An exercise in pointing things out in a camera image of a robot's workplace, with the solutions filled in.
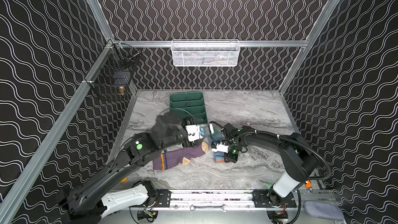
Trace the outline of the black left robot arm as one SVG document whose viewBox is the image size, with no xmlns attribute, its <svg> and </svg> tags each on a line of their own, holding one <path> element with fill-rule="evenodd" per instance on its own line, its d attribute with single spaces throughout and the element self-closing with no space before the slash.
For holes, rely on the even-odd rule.
<svg viewBox="0 0 398 224">
<path fill-rule="evenodd" d="M 158 115 L 152 128 L 127 139 L 116 156 L 92 178 L 59 195 L 59 205 L 66 211 L 63 223 L 97 224 L 128 206 L 154 202 L 157 191 L 149 181 L 128 190 L 112 189 L 129 174 L 160 157 L 163 150 L 188 142 L 187 126 L 193 123 L 194 120 L 174 112 Z"/>
</svg>

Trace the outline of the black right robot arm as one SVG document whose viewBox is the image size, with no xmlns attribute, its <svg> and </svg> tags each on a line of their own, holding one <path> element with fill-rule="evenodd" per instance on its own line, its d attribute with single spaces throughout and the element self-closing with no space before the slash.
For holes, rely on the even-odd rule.
<svg viewBox="0 0 398 224">
<path fill-rule="evenodd" d="M 233 159 L 248 146 L 260 147 L 277 153 L 283 162 L 285 173 L 270 187 L 266 198 L 273 207 L 285 204 L 285 198 L 308 180 L 326 180 L 331 177 L 328 162 L 299 134 L 279 135 L 259 131 L 249 126 L 236 128 L 226 124 L 221 128 L 222 144 L 229 145 L 228 155 Z"/>
</svg>

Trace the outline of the purple striped sock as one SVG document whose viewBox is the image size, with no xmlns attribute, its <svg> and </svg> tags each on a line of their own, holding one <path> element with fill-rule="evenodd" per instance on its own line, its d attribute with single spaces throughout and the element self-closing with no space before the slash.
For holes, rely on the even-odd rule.
<svg viewBox="0 0 398 224">
<path fill-rule="evenodd" d="M 206 142 L 196 147 L 181 148 L 173 151 L 167 151 L 152 162 L 152 168 L 155 171 L 165 171 L 174 168 L 180 164 L 188 165 L 193 158 L 205 155 L 209 150 Z"/>
</svg>

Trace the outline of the blue orange striped sock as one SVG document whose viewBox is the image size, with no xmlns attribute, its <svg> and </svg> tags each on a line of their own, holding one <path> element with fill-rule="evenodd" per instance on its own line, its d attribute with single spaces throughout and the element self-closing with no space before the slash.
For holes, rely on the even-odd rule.
<svg viewBox="0 0 398 224">
<path fill-rule="evenodd" d="M 208 129 L 207 137 L 205 138 L 205 143 L 208 146 L 208 150 L 213 152 L 215 163 L 223 163 L 225 153 L 217 149 L 217 145 L 224 142 L 224 135 L 214 129 L 212 124 L 207 124 Z"/>
</svg>

